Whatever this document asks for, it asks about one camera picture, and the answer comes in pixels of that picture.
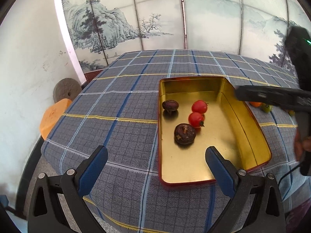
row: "red tomato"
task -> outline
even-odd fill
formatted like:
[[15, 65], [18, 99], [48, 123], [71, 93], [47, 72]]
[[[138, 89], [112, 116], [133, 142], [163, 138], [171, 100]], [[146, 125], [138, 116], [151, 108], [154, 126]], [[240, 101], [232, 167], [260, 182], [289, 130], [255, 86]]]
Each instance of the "red tomato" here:
[[204, 117], [198, 112], [192, 112], [188, 117], [188, 121], [194, 128], [204, 127]]
[[200, 114], [204, 114], [207, 111], [207, 103], [205, 101], [198, 100], [192, 105], [191, 109], [192, 109], [192, 112], [198, 112]]

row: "plaid tablecloth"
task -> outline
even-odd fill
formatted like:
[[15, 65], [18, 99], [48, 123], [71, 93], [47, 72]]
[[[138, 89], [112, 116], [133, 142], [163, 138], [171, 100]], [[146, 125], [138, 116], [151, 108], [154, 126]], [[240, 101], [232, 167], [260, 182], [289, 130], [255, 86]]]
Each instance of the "plaid tablecloth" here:
[[[289, 71], [270, 63], [222, 52], [153, 50], [125, 53], [104, 69], [74, 100], [42, 146], [59, 173], [76, 168], [99, 144], [108, 163], [91, 194], [89, 208], [121, 232], [205, 232], [228, 202], [217, 184], [166, 191], [158, 180], [157, 95], [160, 79], [216, 75], [233, 85], [298, 88]], [[296, 122], [274, 107], [251, 107], [272, 150], [272, 159], [253, 174], [277, 180], [296, 166]], [[310, 198], [310, 179], [299, 171], [280, 186], [285, 211]], [[237, 224], [239, 228], [252, 197]]]

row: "finger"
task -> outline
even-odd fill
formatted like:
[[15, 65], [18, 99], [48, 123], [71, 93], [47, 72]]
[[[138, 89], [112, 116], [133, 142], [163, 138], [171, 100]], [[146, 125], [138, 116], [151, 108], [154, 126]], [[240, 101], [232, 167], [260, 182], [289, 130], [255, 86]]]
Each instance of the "finger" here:
[[295, 141], [295, 142], [300, 142], [300, 140], [301, 140], [300, 132], [299, 132], [299, 130], [297, 129], [297, 130], [296, 130], [296, 135], [295, 135], [294, 141]]
[[306, 139], [302, 141], [302, 148], [307, 152], [311, 152], [311, 139]]
[[304, 149], [302, 148], [302, 143], [300, 143], [300, 142], [294, 143], [294, 152], [296, 155], [296, 160], [300, 161], [302, 153], [304, 152]]

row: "table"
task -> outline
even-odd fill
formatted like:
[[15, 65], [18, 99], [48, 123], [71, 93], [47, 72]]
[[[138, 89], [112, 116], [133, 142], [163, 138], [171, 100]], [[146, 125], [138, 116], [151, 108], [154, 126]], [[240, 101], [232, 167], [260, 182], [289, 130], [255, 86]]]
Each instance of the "table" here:
[[[222, 52], [153, 50], [125, 53], [104, 69], [73, 101], [42, 146], [58, 174], [76, 168], [99, 144], [108, 162], [91, 194], [90, 210], [121, 232], [203, 232], [228, 202], [217, 184], [166, 191], [158, 180], [157, 96], [160, 79], [216, 75], [234, 86], [298, 88], [290, 71], [271, 63]], [[274, 107], [266, 114], [250, 106], [272, 151], [271, 161], [252, 174], [277, 180], [297, 165], [296, 121]], [[299, 171], [280, 185], [285, 211], [311, 196], [310, 179]], [[252, 198], [236, 226], [246, 219]]]

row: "orange plastic stool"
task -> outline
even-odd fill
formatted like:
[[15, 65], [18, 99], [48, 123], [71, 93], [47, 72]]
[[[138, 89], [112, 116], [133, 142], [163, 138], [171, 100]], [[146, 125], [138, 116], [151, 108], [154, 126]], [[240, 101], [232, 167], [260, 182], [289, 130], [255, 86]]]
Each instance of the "orange plastic stool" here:
[[54, 125], [57, 123], [58, 119], [62, 116], [65, 110], [72, 103], [69, 99], [62, 99], [54, 105], [50, 106], [42, 117], [40, 123], [40, 133], [43, 139], [45, 140], [48, 137], [48, 134], [53, 129]]

